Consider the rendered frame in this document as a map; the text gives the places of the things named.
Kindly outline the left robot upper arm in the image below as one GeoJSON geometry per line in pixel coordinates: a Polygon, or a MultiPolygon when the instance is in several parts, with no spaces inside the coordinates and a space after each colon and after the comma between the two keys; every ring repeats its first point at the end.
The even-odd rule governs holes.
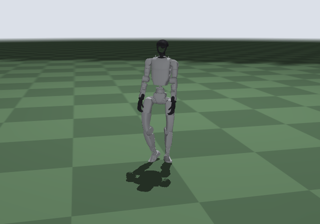
{"type": "Polygon", "coordinates": [[[170,65],[172,66],[171,68],[172,77],[169,79],[169,82],[170,84],[175,84],[175,78],[177,78],[178,76],[179,63],[174,59],[170,59],[170,65]]]}

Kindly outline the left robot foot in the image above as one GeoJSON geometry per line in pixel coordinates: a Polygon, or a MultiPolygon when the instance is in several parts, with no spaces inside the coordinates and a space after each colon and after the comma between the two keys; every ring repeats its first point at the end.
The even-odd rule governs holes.
{"type": "Polygon", "coordinates": [[[168,154],[167,154],[167,155],[164,155],[163,159],[164,159],[164,161],[165,161],[166,163],[172,163],[172,160],[171,160],[171,158],[170,158],[170,156],[169,156],[168,154]]]}

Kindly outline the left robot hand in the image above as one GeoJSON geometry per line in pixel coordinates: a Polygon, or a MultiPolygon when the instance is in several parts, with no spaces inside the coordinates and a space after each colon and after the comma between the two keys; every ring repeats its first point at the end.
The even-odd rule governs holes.
{"type": "Polygon", "coordinates": [[[175,97],[174,96],[172,96],[171,97],[171,107],[168,109],[168,110],[170,110],[171,109],[171,111],[168,113],[168,115],[172,115],[174,112],[175,112],[175,107],[176,107],[176,102],[177,101],[175,101],[175,97]]]}

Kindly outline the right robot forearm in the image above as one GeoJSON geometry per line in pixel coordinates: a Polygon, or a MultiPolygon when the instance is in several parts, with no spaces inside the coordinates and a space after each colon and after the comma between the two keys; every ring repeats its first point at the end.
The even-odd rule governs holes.
{"type": "Polygon", "coordinates": [[[144,97],[145,97],[147,85],[148,84],[146,82],[143,82],[143,78],[142,78],[139,98],[141,97],[142,94],[144,94],[144,97]]]}

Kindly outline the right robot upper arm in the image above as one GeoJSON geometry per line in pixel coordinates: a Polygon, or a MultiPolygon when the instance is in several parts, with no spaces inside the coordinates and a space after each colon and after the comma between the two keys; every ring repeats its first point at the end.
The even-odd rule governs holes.
{"type": "Polygon", "coordinates": [[[145,67],[144,67],[144,76],[142,78],[142,81],[143,82],[149,82],[150,81],[150,71],[151,71],[151,61],[152,61],[152,58],[148,58],[145,60],[145,67]]]}

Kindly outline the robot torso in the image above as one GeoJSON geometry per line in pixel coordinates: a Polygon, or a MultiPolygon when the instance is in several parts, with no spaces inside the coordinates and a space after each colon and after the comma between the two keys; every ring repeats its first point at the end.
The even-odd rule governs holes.
{"type": "Polygon", "coordinates": [[[156,87],[156,91],[153,93],[153,103],[154,104],[165,104],[167,93],[162,86],[167,86],[172,73],[172,66],[170,64],[171,58],[158,58],[160,56],[155,55],[151,60],[151,78],[156,87]]]}

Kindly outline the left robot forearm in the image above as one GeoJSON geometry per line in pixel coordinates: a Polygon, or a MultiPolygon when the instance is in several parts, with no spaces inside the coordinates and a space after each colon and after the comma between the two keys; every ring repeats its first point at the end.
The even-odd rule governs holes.
{"type": "MultiPolygon", "coordinates": [[[[177,78],[175,77],[174,79],[175,84],[171,85],[171,97],[174,96],[174,100],[177,100],[177,87],[178,87],[178,81],[177,78]]],[[[170,99],[171,99],[170,97],[170,99]]]]}

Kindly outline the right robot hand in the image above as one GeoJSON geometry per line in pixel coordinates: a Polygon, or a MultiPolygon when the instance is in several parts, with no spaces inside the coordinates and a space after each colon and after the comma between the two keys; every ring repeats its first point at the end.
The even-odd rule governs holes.
{"type": "Polygon", "coordinates": [[[141,95],[141,97],[139,97],[138,99],[139,99],[139,101],[138,101],[138,106],[137,106],[137,110],[139,111],[139,112],[143,112],[143,110],[141,109],[141,106],[144,108],[144,106],[143,106],[143,104],[142,104],[142,102],[143,102],[143,100],[144,100],[144,97],[145,97],[145,95],[144,94],[142,94],[141,95]]]}

